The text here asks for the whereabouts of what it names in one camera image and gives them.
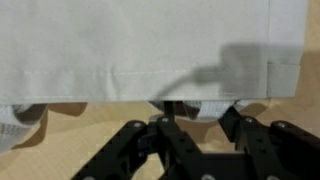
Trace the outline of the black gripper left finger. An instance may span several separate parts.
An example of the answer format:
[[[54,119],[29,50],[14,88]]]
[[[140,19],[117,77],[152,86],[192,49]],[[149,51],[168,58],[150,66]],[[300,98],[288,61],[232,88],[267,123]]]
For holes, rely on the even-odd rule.
[[[164,168],[160,180],[201,180],[196,167],[201,152],[177,126],[174,112],[174,102],[165,102],[154,120],[129,121],[71,180],[131,180],[151,154]]]

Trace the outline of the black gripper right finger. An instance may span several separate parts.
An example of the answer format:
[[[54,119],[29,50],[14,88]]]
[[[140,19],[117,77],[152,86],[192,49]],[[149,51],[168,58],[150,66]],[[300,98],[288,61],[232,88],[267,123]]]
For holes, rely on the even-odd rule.
[[[320,180],[320,138],[284,120],[269,126],[229,108],[218,120],[258,180]]]

